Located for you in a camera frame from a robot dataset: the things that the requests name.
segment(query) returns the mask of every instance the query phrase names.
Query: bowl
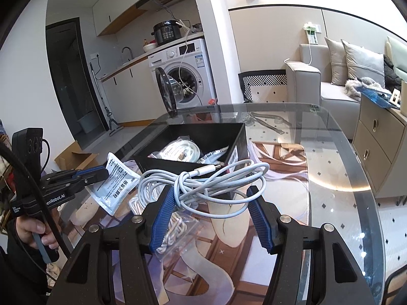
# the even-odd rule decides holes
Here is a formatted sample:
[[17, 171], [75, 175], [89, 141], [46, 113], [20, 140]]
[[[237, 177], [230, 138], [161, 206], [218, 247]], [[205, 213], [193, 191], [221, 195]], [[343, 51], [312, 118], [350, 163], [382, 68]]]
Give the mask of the bowl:
[[143, 49], [145, 52], [149, 52], [150, 50], [153, 50], [154, 48], [157, 48], [157, 47], [158, 47], [158, 44], [156, 42], [154, 42], [154, 43], [146, 44], [145, 46], [143, 46]]

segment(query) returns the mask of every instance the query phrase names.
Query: kitchen counter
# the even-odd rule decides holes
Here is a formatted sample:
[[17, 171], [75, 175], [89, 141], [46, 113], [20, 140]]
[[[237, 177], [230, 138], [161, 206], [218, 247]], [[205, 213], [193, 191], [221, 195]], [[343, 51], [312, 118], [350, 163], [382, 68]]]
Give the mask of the kitchen counter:
[[[197, 39], [197, 38], [201, 38], [203, 36], [204, 36], [203, 32], [194, 33], [194, 34], [188, 35], [187, 41], [191, 41], [191, 40], [194, 40], [194, 39]], [[146, 52], [146, 53], [132, 59], [131, 61], [123, 64], [122, 66], [117, 68], [115, 71], [104, 75], [100, 80], [102, 82], [104, 82], [104, 81], [110, 79], [111, 77], [115, 76], [116, 74], [122, 72], [123, 70], [126, 70], [126, 69], [130, 68], [131, 66], [146, 60], [148, 58], [148, 56], [150, 56], [152, 54], [155, 54], [157, 52], [160, 52], [161, 50], [164, 50], [166, 48], [169, 48], [169, 47], [175, 46], [177, 44], [183, 43], [184, 41], [185, 41], [185, 38], [183, 37], [181, 39], [174, 40], [172, 42], [163, 44], [162, 46], [159, 46], [159, 47], [157, 47], [157, 48], [155, 48], [153, 50], [150, 50], [149, 52]]]

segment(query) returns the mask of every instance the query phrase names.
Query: drawer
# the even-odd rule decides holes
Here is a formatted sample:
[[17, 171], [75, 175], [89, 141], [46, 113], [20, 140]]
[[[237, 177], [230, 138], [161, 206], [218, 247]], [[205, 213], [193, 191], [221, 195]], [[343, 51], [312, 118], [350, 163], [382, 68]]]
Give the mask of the drawer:
[[376, 191], [379, 191], [391, 163], [368, 129], [358, 121], [353, 145]]
[[362, 95], [360, 121], [373, 135], [392, 162], [404, 132], [404, 125], [388, 110]]

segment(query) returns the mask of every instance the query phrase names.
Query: white packet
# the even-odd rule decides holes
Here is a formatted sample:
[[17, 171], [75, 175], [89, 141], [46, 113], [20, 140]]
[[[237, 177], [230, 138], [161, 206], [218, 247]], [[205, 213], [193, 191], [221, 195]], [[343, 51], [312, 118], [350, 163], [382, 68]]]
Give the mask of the white packet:
[[107, 155], [106, 169], [109, 171], [109, 177], [105, 181], [87, 186], [86, 189], [95, 201], [112, 216], [127, 194], [138, 185], [140, 176], [111, 152]]

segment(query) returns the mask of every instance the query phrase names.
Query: sofa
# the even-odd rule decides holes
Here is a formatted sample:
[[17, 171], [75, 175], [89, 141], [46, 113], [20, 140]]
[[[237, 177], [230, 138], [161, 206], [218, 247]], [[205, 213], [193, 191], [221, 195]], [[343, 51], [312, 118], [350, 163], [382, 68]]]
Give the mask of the sofa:
[[319, 105], [329, 111], [349, 140], [353, 139], [359, 119], [360, 103], [345, 94], [344, 87], [331, 84], [332, 68], [328, 46], [300, 45], [302, 62], [287, 61], [287, 99]]

